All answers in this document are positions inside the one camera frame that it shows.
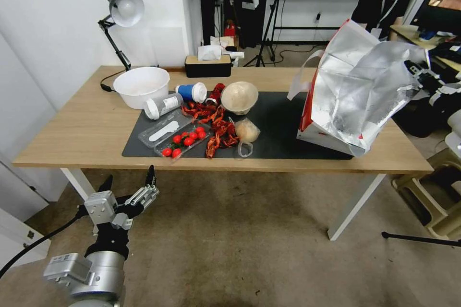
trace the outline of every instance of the desk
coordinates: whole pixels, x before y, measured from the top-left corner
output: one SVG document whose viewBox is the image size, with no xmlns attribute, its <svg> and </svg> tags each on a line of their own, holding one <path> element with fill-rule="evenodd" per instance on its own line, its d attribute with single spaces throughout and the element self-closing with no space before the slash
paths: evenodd
<svg viewBox="0 0 461 307">
<path fill-rule="evenodd" d="M 99 81 L 120 71 L 119 66 L 102 66 L 32 140 L 14 161 L 28 167 L 59 167 L 83 199 L 94 192 L 81 168 L 270 171 L 293 173 L 364 173 L 364 188 L 358 189 L 344 211 L 328 231 L 331 240 L 341 234 L 360 207 L 387 173 L 431 172 L 432 167 L 420 155 L 405 134 L 390 120 L 373 148 L 351 160 L 291 159 L 205 159 L 181 158 L 175 163 L 161 157 L 123 157 L 123 148 L 139 116 L 116 93 L 106 93 Z M 298 68 L 234 68 L 227 78 L 188 79 L 184 72 L 170 72 L 170 89 L 176 85 L 201 81 L 208 89 L 216 83 L 249 81 L 259 91 L 288 91 Z M 315 69 L 306 68 L 306 78 Z"/>
<path fill-rule="evenodd" d="M 440 43 L 440 37 L 433 37 L 426 42 L 420 41 L 418 39 L 418 27 L 415 25 L 391 25 L 390 29 L 394 31 L 399 37 L 404 38 L 406 41 L 409 41 L 427 50 L 435 48 Z M 457 62 L 439 57 L 435 57 L 433 59 L 441 62 L 445 66 L 454 69 L 455 71 L 461 72 L 461 64 Z"/>
</svg>

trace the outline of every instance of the person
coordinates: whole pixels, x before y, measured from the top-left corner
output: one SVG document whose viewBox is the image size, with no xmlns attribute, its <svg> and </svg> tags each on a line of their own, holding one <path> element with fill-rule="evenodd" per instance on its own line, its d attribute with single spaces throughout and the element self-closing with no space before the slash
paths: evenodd
<svg viewBox="0 0 461 307">
<path fill-rule="evenodd" d="M 363 26 L 380 40 L 395 40 L 395 32 L 389 34 L 393 24 L 402 24 L 410 0 L 359 0 L 352 20 Z"/>
</svg>

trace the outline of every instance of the beige stool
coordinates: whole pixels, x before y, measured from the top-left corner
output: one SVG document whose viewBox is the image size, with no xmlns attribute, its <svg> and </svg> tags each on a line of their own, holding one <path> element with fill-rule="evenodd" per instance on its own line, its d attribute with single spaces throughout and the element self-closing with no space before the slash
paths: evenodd
<svg viewBox="0 0 461 307">
<path fill-rule="evenodd" d="M 432 183 L 433 180 L 442 181 L 438 189 L 453 192 L 451 187 L 456 180 L 461 180 L 461 162 L 459 158 L 450 150 L 445 149 L 435 154 L 427 160 L 434 168 L 434 172 L 428 175 L 415 174 L 404 175 L 392 181 L 394 189 L 402 196 L 410 192 L 424 206 L 430 215 L 430 221 L 423 224 L 424 227 L 434 237 L 448 238 L 457 240 L 461 238 L 461 196 L 456 193 L 458 199 L 454 205 L 444 208 L 439 202 L 424 188 L 423 184 Z"/>
</svg>

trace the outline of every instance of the red and white bag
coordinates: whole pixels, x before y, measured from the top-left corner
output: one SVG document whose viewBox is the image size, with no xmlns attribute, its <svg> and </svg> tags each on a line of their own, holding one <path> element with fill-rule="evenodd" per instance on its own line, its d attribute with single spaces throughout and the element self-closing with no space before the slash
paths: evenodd
<svg viewBox="0 0 461 307">
<path fill-rule="evenodd" d="M 303 82 L 306 62 L 320 56 L 312 82 Z M 294 76 L 293 99 L 308 91 L 297 138 L 361 156 L 386 121 L 417 93 L 418 81 L 404 61 L 428 61 L 427 51 L 402 42 L 379 42 L 347 20 L 325 51 L 311 55 Z"/>
</svg>

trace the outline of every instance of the lamp arm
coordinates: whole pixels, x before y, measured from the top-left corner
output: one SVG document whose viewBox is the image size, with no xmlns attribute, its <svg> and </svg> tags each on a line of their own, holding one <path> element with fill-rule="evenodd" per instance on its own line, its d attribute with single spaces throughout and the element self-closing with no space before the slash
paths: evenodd
<svg viewBox="0 0 461 307">
<path fill-rule="evenodd" d="M 106 35 L 107 39 L 109 40 L 110 44 L 112 45 L 112 47 L 114 48 L 115 50 L 115 54 L 117 54 L 117 56 L 119 57 L 120 61 L 122 62 L 122 64 L 125 66 L 125 69 L 127 71 L 129 71 L 131 69 L 131 62 L 130 60 L 126 57 L 126 55 L 117 47 L 117 45 L 115 44 L 114 40 L 112 39 L 112 37 L 110 37 L 109 35 L 109 28 L 114 26 L 115 23 L 113 22 L 108 22 L 108 19 L 110 18 L 110 15 L 108 15 L 107 17 L 105 17 L 104 19 L 100 20 L 98 22 L 99 24 L 99 27 L 101 28 L 102 31 L 104 31 L 104 34 Z"/>
</svg>

